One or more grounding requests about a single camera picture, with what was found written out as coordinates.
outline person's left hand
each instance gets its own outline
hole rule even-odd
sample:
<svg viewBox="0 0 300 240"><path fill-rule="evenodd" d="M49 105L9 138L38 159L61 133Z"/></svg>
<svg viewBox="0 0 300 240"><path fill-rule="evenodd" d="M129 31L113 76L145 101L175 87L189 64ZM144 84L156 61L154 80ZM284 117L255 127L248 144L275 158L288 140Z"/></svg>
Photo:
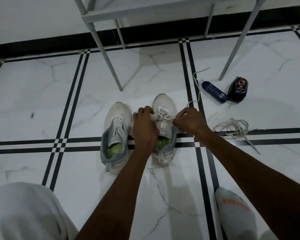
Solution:
<svg viewBox="0 0 300 240"><path fill-rule="evenodd" d="M149 106L139 108L138 113L133 115L132 133L134 137L134 147L137 150L142 150L146 153L151 153L155 147L159 129L156 124L151 121L151 114L155 112Z"/></svg>

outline white shelf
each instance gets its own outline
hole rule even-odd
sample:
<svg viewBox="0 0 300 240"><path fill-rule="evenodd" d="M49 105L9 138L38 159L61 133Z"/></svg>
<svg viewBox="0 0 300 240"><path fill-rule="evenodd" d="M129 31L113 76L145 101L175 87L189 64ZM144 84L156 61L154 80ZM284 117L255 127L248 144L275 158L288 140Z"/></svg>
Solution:
<svg viewBox="0 0 300 240"><path fill-rule="evenodd" d="M85 23L92 23L130 15L146 14L153 11L223 1L228 0L96 0L94 9L83 15L82 19Z"/></svg>

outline sneaker without laces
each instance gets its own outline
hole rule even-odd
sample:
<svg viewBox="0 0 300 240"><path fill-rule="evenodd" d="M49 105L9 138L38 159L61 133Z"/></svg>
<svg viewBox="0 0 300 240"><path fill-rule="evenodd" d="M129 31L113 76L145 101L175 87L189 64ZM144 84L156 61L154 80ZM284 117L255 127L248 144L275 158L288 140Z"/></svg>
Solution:
<svg viewBox="0 0 300 240"><path fill-rule="evenodd" d="M127 140L130 125L129 108L124 103L116 102L105 118L101 138L100 158L106 172L119 171L129 159Z"/></svg>
<svg viewBox="0 0 300 240"><path fill-rule="evenodd" d="M152 159L160 165L168 165L174 157L174 148L177 140L178 127L171 123L177 114L176 105L166 94L159 94L152 102L155 121L160 131L157 145L153 149Z"/></svg>

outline person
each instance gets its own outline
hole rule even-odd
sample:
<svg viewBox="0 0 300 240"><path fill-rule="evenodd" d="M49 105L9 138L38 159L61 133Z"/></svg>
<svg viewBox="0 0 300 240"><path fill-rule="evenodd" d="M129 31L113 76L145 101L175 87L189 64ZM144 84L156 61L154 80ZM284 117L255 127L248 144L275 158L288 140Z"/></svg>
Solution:
<svg viewBox="0 0 300 240"><path fill-rule="evenodd" d="M19 183L17 188L13 186L12 205L17 212L14 217L8 217L7 209L11 206L3 209L6 202L11 204L9 185L0 187L0 239L129 239L141 177L159 135L151 121L153 113L147 106L133 115L135 149L78 234L51 191L41 185L36 188ZM278 239L300 239L300 184L213 133L195 108L183 109L172 123L194 135L215 155ZM32 203L24 206L27 210L17 207L16 202L29 195ZM249 223L254 215L239 196L219 188L216 200L229 240L256 239L255 226Z"/></svg>

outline blue bottle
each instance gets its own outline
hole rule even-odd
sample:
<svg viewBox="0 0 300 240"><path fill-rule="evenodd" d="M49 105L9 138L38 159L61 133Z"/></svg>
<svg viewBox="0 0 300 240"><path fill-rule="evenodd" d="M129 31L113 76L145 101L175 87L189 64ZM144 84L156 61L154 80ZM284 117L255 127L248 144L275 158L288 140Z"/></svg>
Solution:
<svg viewBox="0 0 300 240"><path fill-rule="evenodd" d="M212 97L218 100L221 104L228 100L228 96L212 83L204 81L201 85L205 91L210 93Z"/></svg>

